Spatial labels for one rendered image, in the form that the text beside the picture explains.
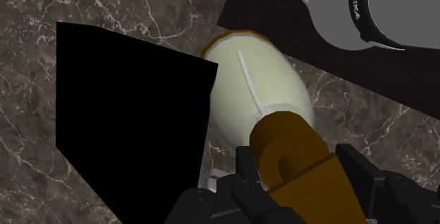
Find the cream bottle with brown pump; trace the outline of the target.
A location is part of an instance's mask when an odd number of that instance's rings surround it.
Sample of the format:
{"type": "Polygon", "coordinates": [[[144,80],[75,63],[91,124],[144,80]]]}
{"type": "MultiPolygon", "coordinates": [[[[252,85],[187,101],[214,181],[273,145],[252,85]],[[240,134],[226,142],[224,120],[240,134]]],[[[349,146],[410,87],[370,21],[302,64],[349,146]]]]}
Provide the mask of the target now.
{"type": "Polygon", "coordinates": [[[250,147],[269,196],[306,224],[367,224],[337,155],[314,130],[307,88],[264,36],[230,31],[203,59],[218,65],[210,115],[230,145],[250,147]]]}

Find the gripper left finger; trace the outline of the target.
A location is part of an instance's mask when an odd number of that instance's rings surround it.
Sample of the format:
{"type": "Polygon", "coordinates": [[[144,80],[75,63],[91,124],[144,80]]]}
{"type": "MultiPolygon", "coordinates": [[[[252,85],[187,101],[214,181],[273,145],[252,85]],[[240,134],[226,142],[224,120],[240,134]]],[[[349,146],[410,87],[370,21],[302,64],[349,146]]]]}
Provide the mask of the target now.
{"type": "Polygon", "coordinates": [[[262,188],[249,146],[236,148],[236,172],[216,181],[216,191],[191,188],[176,201],[164,224],[306,224],[262,188]]]}

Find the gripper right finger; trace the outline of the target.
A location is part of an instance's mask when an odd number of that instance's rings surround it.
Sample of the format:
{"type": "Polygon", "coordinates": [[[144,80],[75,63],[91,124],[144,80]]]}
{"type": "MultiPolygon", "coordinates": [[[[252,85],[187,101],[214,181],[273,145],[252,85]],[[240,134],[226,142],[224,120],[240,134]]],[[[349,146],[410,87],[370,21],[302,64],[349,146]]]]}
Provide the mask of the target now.
{"type": "Polygon", "coordinates": [[[431,191],[401,173],[380,170],[351,144],[337,144],[336,155],[366,218],[377,224],[440,224],[440,186],[431,191]]]}

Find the black box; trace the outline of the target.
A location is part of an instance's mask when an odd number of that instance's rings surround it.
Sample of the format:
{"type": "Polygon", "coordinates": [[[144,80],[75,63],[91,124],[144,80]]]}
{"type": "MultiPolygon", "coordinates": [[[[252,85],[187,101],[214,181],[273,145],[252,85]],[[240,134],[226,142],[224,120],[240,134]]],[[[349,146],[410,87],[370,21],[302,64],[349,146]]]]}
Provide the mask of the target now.
{"type": "Polygon", "coordinates": [[[121,224],[164,224],[196,187],[217,64],[56,25],[56,147],[121,224]]]}

